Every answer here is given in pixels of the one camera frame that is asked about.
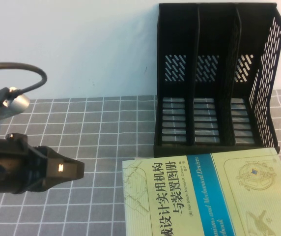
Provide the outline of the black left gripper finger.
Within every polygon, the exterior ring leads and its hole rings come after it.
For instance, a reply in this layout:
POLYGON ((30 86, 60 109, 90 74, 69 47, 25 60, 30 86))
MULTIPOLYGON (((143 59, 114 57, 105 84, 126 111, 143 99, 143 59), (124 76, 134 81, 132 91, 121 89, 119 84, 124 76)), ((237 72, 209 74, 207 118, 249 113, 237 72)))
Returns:
POLYGON ((56 185, 62 184, 68 182, 67 179, 64 178, 45 178, 43 180, 43 189, 48 190, 56 185))
POLYGON ((60 181, 78 180, 84 177, 84 163, 58 153, 50 153, 47 161, 47 178, 60 181))

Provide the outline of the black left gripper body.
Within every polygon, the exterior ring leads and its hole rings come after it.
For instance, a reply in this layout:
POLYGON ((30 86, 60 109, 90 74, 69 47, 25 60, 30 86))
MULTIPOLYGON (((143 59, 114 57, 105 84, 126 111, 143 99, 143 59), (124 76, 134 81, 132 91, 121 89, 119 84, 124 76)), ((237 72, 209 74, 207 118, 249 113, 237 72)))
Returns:
POLYGON ((44 192, 47 161, 53 150, 30 146, 27 135, 0 139, 0 193, 44 192))

